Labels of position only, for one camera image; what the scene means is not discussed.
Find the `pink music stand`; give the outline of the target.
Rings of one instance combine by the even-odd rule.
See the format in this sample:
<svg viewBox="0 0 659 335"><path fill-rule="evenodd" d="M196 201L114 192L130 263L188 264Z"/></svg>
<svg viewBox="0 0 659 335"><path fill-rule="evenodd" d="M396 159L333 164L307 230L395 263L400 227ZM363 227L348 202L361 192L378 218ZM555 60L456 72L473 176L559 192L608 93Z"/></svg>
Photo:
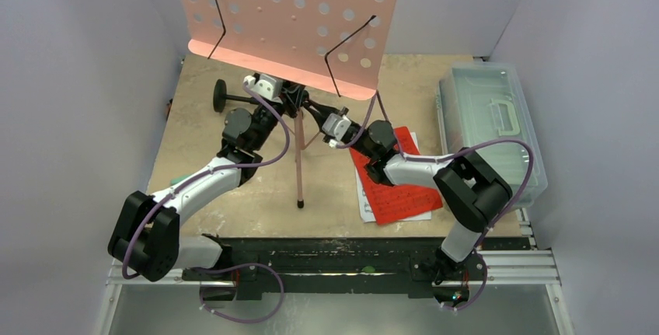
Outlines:
<svg viewBox="0 0 659 335"><path fill-rule="evenodd" d="M181 0L191 53L366 100L396 0Z"/></svg>

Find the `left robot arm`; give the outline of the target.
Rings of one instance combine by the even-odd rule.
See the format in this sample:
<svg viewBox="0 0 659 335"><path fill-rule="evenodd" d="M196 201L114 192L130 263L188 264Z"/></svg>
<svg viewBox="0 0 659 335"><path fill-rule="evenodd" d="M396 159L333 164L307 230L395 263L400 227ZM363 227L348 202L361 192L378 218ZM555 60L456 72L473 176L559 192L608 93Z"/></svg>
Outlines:
<svg viewBox="0 0 659 335"><path fill-rule="evenodd" d="M257 152L272 130L284 124L283 117L293 117L309 96L303 85L292 82L284 82L272 100L247 83L243 88L258 106L253 112L235 109L227 114L221 149L207 165L164 190L127 196L108 244L109 254L122 263L123 278L155 282L172 269L190 268L221 280L231 272L232 259L222 252L217 236L183 238L180 228L213 200L250 180L258 168L284 156L280 152L265 162Z"/></svg>

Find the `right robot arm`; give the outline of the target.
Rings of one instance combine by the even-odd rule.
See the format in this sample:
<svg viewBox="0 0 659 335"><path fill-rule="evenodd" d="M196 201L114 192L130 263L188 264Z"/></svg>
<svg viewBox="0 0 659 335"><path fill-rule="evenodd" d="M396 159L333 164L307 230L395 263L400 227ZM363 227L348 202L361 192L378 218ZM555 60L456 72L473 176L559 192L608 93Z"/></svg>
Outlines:
<svg viewBox="0 0 659 335"><path fill-rule="evenodd" d="M513 197L503 177L473 148L455 156L404 155L387 120L364 126L351 120L346 108L338 110L311 100L302 105L326 143L352 148L367 158L364 168L373 183L424 187L441 195L455 223L437 249L434 269L447 278L462 273L481 236Z"/></svg>

